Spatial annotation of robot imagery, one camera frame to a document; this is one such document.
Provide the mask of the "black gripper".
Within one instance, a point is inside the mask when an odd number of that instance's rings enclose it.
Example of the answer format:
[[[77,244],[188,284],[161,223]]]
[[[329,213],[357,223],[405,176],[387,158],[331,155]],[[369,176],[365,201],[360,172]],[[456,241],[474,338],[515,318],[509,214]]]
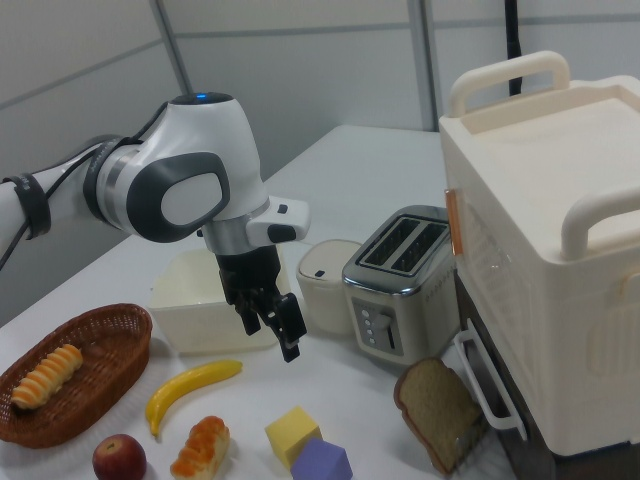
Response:
[[[276,246],[242,254],[217,255],[227,302],[240,316],[245,333],[254,335],[263,322],[276,336],[285,362],[300,355],[299,341],[307,333],[297,297],[282,295],[276,284],[281,262]]]

